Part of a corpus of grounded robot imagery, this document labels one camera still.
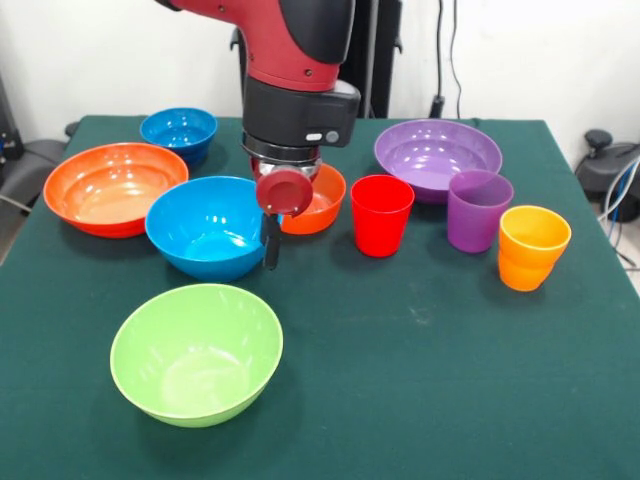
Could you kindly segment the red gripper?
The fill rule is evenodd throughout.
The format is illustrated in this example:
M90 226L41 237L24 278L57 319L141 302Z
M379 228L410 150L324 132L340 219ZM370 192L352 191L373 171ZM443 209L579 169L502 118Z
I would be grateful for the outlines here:
M265 246L264 266L277 267L281 228L277 215L297 216L311 204L311 180L296 169L285 169L261 176L256 183L257 202L262 214L260 242Z

